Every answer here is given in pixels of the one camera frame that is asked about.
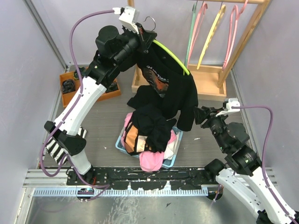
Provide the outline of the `lime green hanger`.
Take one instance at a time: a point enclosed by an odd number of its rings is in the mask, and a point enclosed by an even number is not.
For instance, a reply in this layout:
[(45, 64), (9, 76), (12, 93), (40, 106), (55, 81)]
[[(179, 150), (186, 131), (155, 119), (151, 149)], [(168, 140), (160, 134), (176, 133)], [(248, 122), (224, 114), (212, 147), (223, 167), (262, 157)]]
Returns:
[(190, 71), (186, 68), (186, 66), (180, 61), (180, 59), (166, 46), (164, 46), (161, 42), (156, 39), (153, 41), (157, 46), (163, 49), (172, 59), (176, 61), (176, 63), (183, 69), (183, 75), (190, 75)]

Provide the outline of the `white t shirt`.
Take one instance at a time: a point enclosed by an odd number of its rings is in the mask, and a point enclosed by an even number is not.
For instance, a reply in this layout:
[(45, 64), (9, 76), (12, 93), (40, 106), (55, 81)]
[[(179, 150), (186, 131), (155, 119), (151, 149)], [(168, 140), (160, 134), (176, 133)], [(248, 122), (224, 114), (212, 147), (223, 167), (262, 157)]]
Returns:
[(164, 160), (172, 160), (179, 140), (179, 135), (180, 133), (175, 133), (171, 130), (171, 138), (167, 143), (166, 150), (164, 151)]

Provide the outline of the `mint green hanger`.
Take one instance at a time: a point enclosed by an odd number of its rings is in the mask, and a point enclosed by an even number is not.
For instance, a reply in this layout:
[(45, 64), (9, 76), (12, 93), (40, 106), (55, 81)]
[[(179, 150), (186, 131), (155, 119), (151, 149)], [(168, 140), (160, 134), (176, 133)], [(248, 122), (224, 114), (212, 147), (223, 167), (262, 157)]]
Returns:
[(196, 19), (197, 4), (198, 4), (198, 2), (194, 3), (193, 7), (192, 7), (192, 20), (191, 20), (191, 24), (190, 24), (190, 31), (189, 31), (189, 38), (188, 38), (188, 44), (187, 44), (187, 51), (186, 51), (186, 56), (185, 56), (185, 61), (184, 61), (185, 67), (187, 67), (187, 65), (188, 65), (188, 57), (189, 57), (189, 53), (190, 53), (192, 33), (193, 33), (195, 19)]

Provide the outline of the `salmon pink metal hanger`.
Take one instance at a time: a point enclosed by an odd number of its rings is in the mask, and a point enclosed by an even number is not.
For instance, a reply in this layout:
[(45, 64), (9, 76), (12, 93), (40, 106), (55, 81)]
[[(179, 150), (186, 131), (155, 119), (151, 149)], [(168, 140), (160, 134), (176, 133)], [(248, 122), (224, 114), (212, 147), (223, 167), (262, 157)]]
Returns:
[(193, 33), (192, 33), (192, 39), (191, 39), (191, 47), (190, 47), (190, 53), (189, 53), (189, 57), (188, 57), (188, 64), (192, 55), (192, 51), (195, 45), (195, 42), (197, 40), (199, 31), (200, 31), (200, 27), (203, 21), (203, 18), (205, 16), (205, 12), (208, 9), (207, 3), (205, 3), (204, 1), (202, 2), (202, 5), (200, 7), (199, 10), (197, 10), (196, 12), (196, 19), (195, 19), (195, 24), (194, 24), (194, 29), (193, 29)]

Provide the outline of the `black printed t shirt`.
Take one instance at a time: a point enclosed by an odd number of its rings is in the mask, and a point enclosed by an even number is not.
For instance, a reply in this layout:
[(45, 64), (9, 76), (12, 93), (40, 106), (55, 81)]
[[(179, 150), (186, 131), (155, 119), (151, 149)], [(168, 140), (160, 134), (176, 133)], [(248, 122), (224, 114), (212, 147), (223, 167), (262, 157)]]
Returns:
[(136, 109), (125, 119), (121, 139), (126, 152), (129, 155), (164, 152), (176, 122), (176, 119), (167, 120), (152, 104)]

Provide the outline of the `pink t shirt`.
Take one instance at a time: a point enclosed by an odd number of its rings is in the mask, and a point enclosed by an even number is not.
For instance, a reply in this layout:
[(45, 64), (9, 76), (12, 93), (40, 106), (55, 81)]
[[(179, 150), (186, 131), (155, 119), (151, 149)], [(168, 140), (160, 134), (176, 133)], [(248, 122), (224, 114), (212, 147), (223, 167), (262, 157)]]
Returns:
[(121, 143), (129, 155), (138, 156), (143, 171), (158, 171), (164, 161), (164, 151), (153, 151), (154, 144), (147, 144), (146, 142), (148, 136), (140, 135), (138, 129), (132, 125), (132, 115), (131, 112), (128, 113), (124, 120), (124, 133), (121, 137)]

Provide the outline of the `yellow hanger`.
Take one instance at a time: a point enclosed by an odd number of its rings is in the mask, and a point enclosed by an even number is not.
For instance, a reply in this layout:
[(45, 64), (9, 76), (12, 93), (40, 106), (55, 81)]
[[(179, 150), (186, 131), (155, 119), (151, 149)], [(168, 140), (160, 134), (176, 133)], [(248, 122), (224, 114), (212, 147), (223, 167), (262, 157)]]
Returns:
[(210, 44), (210, 42), (211, 42), (211, 40), (212, 40), (216, 30), (217, 30), (218, 25), (220, 24), (220, 21), (221, 21), (223, 15), (224, 15), (225, 11), (226, 11), (226, 5), (222, 5), (220, 7), (220, 9), (219, 9), (214, 21), (213, 21), (213, 24), (210, 28), (210, 31), (207, 35), (207, 38), (206, 38), (205, 44), (203, 46), (202, 52), (199, 56), (199, 60), (198, 60), (197, 68), (196, 68), (197, 70), (199, 70), (199, 68), (201, 66), (201, 63), (202, 63), (203, 57), (206, 53), (206, 50), (208, 49), (208, 46), (209, 46), (209, 44)]

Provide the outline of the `pink plastic hanger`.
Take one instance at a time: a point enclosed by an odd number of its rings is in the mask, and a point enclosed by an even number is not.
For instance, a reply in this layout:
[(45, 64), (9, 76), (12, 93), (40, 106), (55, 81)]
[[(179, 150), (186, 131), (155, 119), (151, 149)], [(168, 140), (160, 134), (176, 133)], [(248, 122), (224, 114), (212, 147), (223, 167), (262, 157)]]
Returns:
[(226, 56), (225, 56), (223, 66), (222, 66), (223, 71), (226, 69), (226, 67), (228, 65), (228, 62), (230, 60), (232, 50), (233, 50), (233, 46), (234, 46), (234, 42), (235, 42), (235, 36), (236, 36), (236, 32), (237, 32), (237, 27), (238, 27), (238, 20), (239, 20), (241, 14), (243, 13), (243, 11), (245, 10), (245, 7), (246, 7), (247, 3), (248, 3), (248, 0), (245, 0), (245, 2), (244, 2), (241, 9), (238, 9), (238, 6), (234, 5), (234, 7), (231, 11), (230, 23), (229, 23), (227, 52), (226, 52)]

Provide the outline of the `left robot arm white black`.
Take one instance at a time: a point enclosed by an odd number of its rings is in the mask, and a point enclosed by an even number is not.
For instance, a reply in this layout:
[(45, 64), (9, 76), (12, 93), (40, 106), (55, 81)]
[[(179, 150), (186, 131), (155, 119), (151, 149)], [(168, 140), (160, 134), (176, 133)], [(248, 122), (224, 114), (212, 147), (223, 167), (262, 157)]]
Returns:
[(156, 32), (145, 30), (141, 24), (137, 24), (136, 33), (124, 28), (120, 34), (115, 26), (103, 27), (95, 40), (96, 54), (78, 91), (64, 112), (54, 122), (47, 121), (44, 125), (68, 154), (78, 172), (77, 180), (83, 185), (93, 181), (93, 172), (85, 153), (86, 140), (78, 134), (79, 127), (98, 98), (121, 72), (136, 64), (136, 55), (146, 53), (156, 36)]

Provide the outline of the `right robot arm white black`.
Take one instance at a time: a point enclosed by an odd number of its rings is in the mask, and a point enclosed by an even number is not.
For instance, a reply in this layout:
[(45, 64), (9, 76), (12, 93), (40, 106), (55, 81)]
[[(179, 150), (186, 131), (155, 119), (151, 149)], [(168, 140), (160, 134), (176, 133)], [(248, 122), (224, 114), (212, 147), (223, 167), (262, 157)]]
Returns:
[(229, 190), (253, 215), (258, 224), (297, 224), (298, 211), (293, 210), (278, 193), (265, 171), (262, 156), (247, 145), (249, 136), (241, 123), (225, 123), (229, 113), (243, 107), (225, 103), (226, 108), (194, 108), (195, 123), (210, 129), (220, 150), (226, 155), (224, 164), (218, 159), (205, 166), (205, 179)]

